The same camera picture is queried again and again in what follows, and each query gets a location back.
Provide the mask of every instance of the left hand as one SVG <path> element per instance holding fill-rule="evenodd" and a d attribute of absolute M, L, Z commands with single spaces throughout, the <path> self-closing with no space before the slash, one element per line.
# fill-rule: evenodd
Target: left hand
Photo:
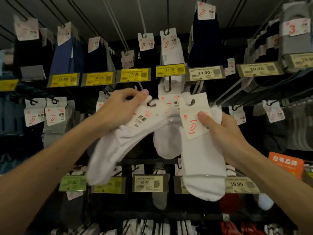
<path fill-rule="evenodd" d="M 134 96 L 130 101 L 125 101 L 126 97 Z M 115 90 L 103 106 L 92 117 L 97 124 L 97 137 L 100 138 L 111 129 L 127 123 L 137 107 L 147 98 L 149 91 L 142 91 L 133 88 Z"/>

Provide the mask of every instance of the yellow price tag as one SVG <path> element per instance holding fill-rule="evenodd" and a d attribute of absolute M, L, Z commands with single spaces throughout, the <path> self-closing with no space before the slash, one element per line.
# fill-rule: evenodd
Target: yellow price tag
<path fill-rule="evenodd" d="M 66 175 L 62 178 L 59 191 L 85 191 L 86 177 L 84 175 Z"/>
<path fill-rule="evenodd" d="M 148 81 L 149 68 L 123 69 L 120 75 L 120 82 Z"/>
<path fill-rule="evenodd" d="M 79 73 L 53 75 L 51 87 L 77 86 L 78 74 Z"/>
<path fill-rule="evenodd" d="M 224 78 L 220 66 L 205 68 L 190 68 L 189 73 L 191 81 Z"/>
<path fill-rule="evenodd" d="M 313 67 L 313 53 L 290 55 L 295 68 Z"/>
<path fill-rule="evenodd" d="M 182 177 L 180 178 L 180 185 L 182 187 L 182 194 L 189 194 L 189 191 L 186 189 L 186 186 L 184 184 L 184 180 L 182 179 Z"/>
<path fill-rule="evenodd" d="M 113 72 L 88 73 L 86 86 L 99 86 L 112 84 Z"/>
<path fill-rule="evenodd" d="M 274 62 L 239 64 L 243 77 L 272 76 L 279 75 L 279 71 Z"/>
<path fill-rule="evenodd" d="M 156 66 L 156 77 L 170 77 L 186 74 L 185 64 Z"/>
<path fill-rule="evenodd" d="M 17 83 L 18 79 L 0 80 L 0 91 L 14 91 Z"/>
<path fill-rule="evenodd" d="M 259 194 L 256 184 L 246 176 L 229 176 L 225 180 L 226 193 Z"/>
<path fill-rule="evenodd" d="M 135 192 L 163 192 L 163 176 L 134 175 Z"/>
<path fill-rule="evenodd" d="M 93 193 L 121 194 L 122 177 L 111 177 L 105 185 L 95 185 Z"/>

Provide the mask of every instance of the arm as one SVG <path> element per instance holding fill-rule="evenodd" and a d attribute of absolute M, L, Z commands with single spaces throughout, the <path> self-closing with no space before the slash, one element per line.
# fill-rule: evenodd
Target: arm
<path fill-rule="evenodd" d="M 135 96 L 125 102 L 127 96 Z M 62 177 L 98 138 L 130 120 L 148 91 L 117 90 L 93 116 L 0 177 L 0 234 L 22 234 Z"/>
<path fill-rule="evenodd" d="M 219 145 L 226 162 L 245 173 L 298 226 L 311 234 L 313 224 L 313 188 L 271 162 L 245 140 L 234 119 L 223 113 L 222 124 L 202 112 L 199 120 L 210 129 L 214 143 Z"/>

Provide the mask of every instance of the hand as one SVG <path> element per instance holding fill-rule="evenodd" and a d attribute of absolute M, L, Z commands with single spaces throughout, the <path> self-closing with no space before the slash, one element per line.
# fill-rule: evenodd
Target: hand
<path fill-rule="evenodd" d="M 201 123 L 209 127 L 213 143 L 221 147 L 225 161 L 241 169 L 241 161 L 253 147 L 242 135 L 236 121 L 224 112 L 220 125 L 202 111 L 198 113 L 198 118 Z"/>
<path fill-rule="evenodd" d="M 134 98 L 125 101 L 126 97 L 130 95 Z M 133 88 L 115 90 L 97 113 L 90 117 L 92 122 L 97 124 L 97 138 L 104 136 L 107 131 L 127 123 L 148 95 L 147 89 L 142 91 Z"/>

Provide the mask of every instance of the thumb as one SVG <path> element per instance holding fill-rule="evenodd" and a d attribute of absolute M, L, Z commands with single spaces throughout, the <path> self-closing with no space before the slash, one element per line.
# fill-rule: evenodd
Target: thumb
<path fill-rule="evenodd" d="M 145 101 L 148 95 L 149 91 L 147 89 L 143 89 L 142 91 L 139 91 L 133 99 L 128 101 L 128 103 L 131 105 L 133 110 L 135 110 L 142 102 Z"/>
<path fill-rule="evenodd" d="M 198 112 L 198 118 L 200 122 L 203 123 L 206 127 L 209 127 L 209 129 L 219 126 L 219 124 L 215 122 L 214 119 L 206 115 L 203 111 Z"/>

